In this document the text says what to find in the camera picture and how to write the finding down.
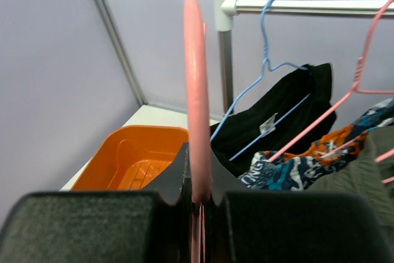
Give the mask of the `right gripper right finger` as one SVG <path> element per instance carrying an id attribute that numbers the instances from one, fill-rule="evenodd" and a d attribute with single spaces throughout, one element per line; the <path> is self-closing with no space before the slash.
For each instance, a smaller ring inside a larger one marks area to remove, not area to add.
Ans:
<path id="1" fill-rule="evenodd" d="M 392 262 L 367 203 L 347 193 L 250 190 L 213 156 L 206 262 Z"/>

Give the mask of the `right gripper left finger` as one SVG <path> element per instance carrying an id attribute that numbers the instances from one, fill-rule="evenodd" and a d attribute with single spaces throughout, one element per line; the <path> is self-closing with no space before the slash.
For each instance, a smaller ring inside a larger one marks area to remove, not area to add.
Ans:
<path id="1" fill-rule="evenodd" d="M 1 229 L 2 262 L 190 262 L 189 147 L 147 188 L 34 192 Z"/>

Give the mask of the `black shorts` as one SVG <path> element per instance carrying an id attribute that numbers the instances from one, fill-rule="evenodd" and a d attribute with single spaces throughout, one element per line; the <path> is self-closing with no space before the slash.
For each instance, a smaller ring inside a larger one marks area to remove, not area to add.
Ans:
<path id="1" fill-rule="evenodd" d="M 331 97 L 331 64 L 305 65 L 283 76 L 249 109 L 212 125 L 212 151 L 238 177 L 255 153 L 280 150 L 329 110 Z"/>

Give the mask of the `pink hanger navy shorts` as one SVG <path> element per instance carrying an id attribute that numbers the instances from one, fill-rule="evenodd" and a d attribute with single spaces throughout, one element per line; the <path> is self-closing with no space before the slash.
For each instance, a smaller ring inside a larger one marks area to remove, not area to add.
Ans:
<path id="1" fill-rule="evenodd" d="M 192 210 L 191 261 L 201 262 L 203 204 L 211 197 L 211 144 L 206 71 L 206 27 L 197 0 L 183 4 L 183 41 Z"/>

